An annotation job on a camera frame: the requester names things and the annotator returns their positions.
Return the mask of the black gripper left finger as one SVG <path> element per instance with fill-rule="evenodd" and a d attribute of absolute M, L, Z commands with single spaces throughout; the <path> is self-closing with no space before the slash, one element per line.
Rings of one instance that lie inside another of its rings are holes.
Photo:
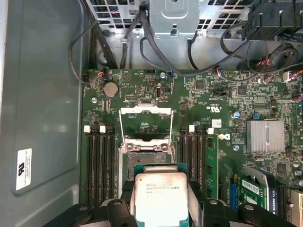
<path fill-rule="evenodd" d="M 100 208 L 75 204 L 51 220 L 52 227 L 136 227 L 131 211 L 134 204 L 134 182 L 126 181 L 119 199 L 108 199 Z"/>

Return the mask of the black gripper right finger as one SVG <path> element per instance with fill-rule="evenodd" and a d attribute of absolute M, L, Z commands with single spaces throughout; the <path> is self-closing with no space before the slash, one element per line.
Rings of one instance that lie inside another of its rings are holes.
<path fill-rule="evenodd" d="M 188 182 L 188 212 L 195 227 L 293 227 L 290 222 L 254 204 L 236 211 L 221 200 L 208 199 L 197 181 Z"/>

